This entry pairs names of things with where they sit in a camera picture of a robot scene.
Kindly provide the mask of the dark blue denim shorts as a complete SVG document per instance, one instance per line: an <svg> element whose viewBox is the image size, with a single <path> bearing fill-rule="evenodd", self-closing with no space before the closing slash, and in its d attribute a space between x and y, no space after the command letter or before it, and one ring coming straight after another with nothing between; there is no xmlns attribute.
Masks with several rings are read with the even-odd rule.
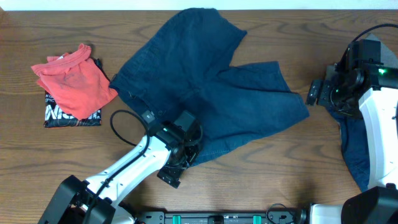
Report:
<svg viewBox="0 0 398 224"><path fill-rule="evenodd" d="M195 164L279 133L309 116L277 62L231 66L246 32L215 9L190 8L170 18L110 82L138 114L173 121L189 111L203 127Z"/></svg>

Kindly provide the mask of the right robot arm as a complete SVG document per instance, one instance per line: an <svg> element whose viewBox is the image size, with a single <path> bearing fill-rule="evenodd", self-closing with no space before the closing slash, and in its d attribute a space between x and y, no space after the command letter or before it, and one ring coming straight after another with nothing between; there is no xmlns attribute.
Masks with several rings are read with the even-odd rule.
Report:
<svg viewBox="0 0 398 224"><path fill-rule="evenodd" d="M367 190L342 205L313 204L304 223L397 223L397 57L375 35L348 46L341 65L314 80L307 105L323 106L340 118L364 122L365 141L341 127L343 146L365 146Z"/></svg>

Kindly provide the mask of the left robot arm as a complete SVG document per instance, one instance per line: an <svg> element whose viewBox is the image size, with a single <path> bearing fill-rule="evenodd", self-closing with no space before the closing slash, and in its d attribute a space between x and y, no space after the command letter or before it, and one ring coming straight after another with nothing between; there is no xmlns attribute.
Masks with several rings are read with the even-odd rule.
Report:
<svg viewBox="0 0 398 224"><path fill-rule="evenodd" d="M203 127L188 111L175 121L158 123L150 111L136 119L145 135L120 160L96 175L66 178L55 191L40 223L136 223L122 206L124 198L156 173L173 188L202 149Z"/></svg>

